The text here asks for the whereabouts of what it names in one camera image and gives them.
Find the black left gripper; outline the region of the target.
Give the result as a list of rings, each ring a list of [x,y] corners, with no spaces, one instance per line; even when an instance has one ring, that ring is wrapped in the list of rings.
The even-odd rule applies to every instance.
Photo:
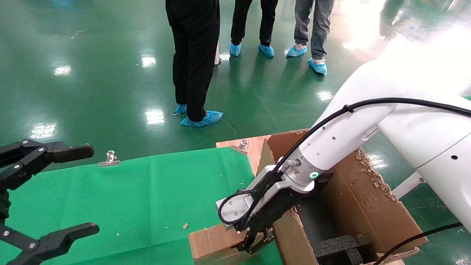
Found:
[[[62,141],[40,143],[32,139],[15,142],[0,148],[0,223],[10,216],[10,194],[32,176],[40,173],[50,164],[66,163],[94,156],[91,144],[68,146]],[[40,265],[69,252],[79,239],[99,233],[95,223],[88,222],[49,233],[34,239],[6,225],[0,226],[1,241],[21,250],[8,265]]]

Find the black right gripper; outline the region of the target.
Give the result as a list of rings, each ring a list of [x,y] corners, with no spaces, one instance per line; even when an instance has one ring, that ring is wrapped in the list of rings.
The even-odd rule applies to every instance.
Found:
[[[292,188],[283,188],[278,191],[245,225],[236,224],[236,230],[246,230],[243,241],[236,245],[240,252],[255,254],[275,240],[273,230],[270,228],[281,216],[298,204],[303,198],[314,194],[299,193]]]

